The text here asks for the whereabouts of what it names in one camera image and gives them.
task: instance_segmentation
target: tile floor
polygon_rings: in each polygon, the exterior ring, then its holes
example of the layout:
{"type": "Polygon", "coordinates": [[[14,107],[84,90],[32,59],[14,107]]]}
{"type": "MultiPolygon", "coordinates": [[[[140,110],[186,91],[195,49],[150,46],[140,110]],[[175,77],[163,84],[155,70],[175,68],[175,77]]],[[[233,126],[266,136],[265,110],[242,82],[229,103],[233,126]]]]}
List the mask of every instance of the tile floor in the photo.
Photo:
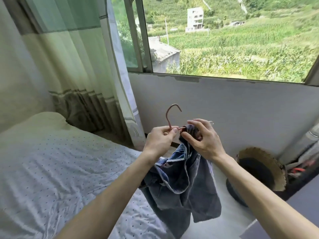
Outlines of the tile floor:
{"type": "MultiPolygon", "coordinates": [[[[132,145],[121,142],[112,134],[103,131],[95,134],[112,142],[133,148],[132,145]]],[[[163,157],[170,157],[175,149],[171,147],[163,157]]],[[[213,167],[216,188],[222,204],[221,216],[198,223],[194,223],[193,219],[191,219],[190,226],[181,239],[239,239],[239,236],[255,219],[248,208],[241,206],[230,196],[226,189],[225,175],[216,166],[213,167]]]]}

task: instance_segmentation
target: left hand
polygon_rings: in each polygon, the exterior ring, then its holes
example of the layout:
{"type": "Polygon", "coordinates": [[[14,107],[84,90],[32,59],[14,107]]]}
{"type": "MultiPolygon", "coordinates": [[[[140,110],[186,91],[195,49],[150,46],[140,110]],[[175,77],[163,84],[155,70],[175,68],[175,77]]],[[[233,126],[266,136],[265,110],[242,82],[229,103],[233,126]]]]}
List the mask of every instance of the left hand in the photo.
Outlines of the left hand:
{"type": "Polygon", "coordinates": [[[147,135],[143,152],[152,157],[153,164],[168,151],[178,128],[178,126],[172,126],[170,131],[169,126],[154,127],[147,135]]]}

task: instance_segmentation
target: window frame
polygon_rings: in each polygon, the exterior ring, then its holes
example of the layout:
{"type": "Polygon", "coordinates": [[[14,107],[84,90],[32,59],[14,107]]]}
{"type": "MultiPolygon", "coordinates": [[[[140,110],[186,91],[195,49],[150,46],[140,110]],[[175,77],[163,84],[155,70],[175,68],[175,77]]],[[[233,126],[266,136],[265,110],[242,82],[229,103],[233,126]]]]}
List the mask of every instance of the window frame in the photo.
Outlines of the window frame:
{"type": "Polygon", "coordinates": [[[142,68],[127,68],[129,72],[134,72],[134,73],[154,73],[154,74],[160,74],[160,75],[167,75],[167,76],[174,76],[178,77],[179,80],[182,80],[183,77],[185,80],[188,80],[190,77],[194,78],[212,78],[212,79],[222,79],[222,80],[240,80],[240,81],[253,81],[253,82],[265,82],[265,83],[289,83],[289,84],[296,84],[296,85],[307,85],[307,86],[319,86],[319,55],[314,62],[312,68],[308,72],[308,75],[305,78],[305,81],[303,83],[294,83],[294,82],[284,82],[284,81],[269,81],[269,80],[249,80],[249,79],[236,79],[236,78],[227,78],[227,77],[212,77],[212,76],[190,76],[190,75],[176,75],[176,74],[169,74],[169,73],[155,73],[153,72],[153,67],[152,67],[152,60],[151,60],[151,54],[150,54],[150,47],[149,47],[149,42],[148,42],[148,35],[147,35],[147,24],[146,24],[146,19],[145,19],[145,14],[144,14],[144,7],[143,7],[143,0],[124,0],[125,2],[125,7],[127,7],[127,16],[130,24],[130,29],[131,30],[131,35],[133,39],[133,44],[134,44],[134,49],[137,50],[137,59],[139,58],[140,60],[138,61],[138,64],[140,63],[142,65],[142,68]],[[143,41],[143,48],[144,48],[144,53],[145,53],[145,58],[144,61],[146,63],[146,67],[143,67],[143,60],[141,56],[141,49],[139,48],[138,45],[138,34],[137,34],[137,29],[135,25],[135,19],[134,19],[134,13],[133,13],[133,8],[132,8],[132,2],[136,2],[136,8],[137,8],[137,13],[138,13],[138,19],[139,19],[139,25],[140,25],[140,30],[141,30],[141,36],[142,36],[142,41],[143,41]]]}

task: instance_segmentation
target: pink wire hanger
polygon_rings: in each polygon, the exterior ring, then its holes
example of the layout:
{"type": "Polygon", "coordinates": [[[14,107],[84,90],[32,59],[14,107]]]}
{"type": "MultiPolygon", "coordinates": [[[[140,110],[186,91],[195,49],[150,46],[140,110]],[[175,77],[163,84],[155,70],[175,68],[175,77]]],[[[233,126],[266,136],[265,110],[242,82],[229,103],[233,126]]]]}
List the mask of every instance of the pink wire hanger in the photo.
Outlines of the pink wire hanger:
{"type": "Polygon", "coordinates": [[[166,112],[166,120],[167,120],[168,125],[169,125],[169,130],[171,130],[171,129],[172,129],[172,125],[171,125],[171,123],[170,123],[170,121],[169,121],[169,119],[168,119],[167,115],[168,115],[168,112],[170,111],[170,109],[171,109],[173,106],[177,106],[177,107],[178,107],[178,109],[181,111],[181,108],[179,107],[179,105],[178,105],[178,104],[173,104],[173,105],[171,105],[171,106],[167,109],[167,112],[166,112]]]}

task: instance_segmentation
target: jeans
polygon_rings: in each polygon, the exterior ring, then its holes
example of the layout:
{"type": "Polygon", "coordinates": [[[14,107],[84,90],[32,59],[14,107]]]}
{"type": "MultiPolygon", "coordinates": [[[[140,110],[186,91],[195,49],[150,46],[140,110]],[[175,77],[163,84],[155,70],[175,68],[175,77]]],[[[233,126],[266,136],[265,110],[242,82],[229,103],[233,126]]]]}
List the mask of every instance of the jeans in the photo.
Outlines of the jeans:
{"type": "MultiPolygon", "coordinates": [[[[196,137],[198,130],[186,125],[196,137]]],[[[180,238],[190,223],[219,217],[221,203],[215,188],[211,162],[179,137],[181,145],[170,158],[160,158],[146,174],[140,189],[156,215],[175,238],[180,238]]]]}

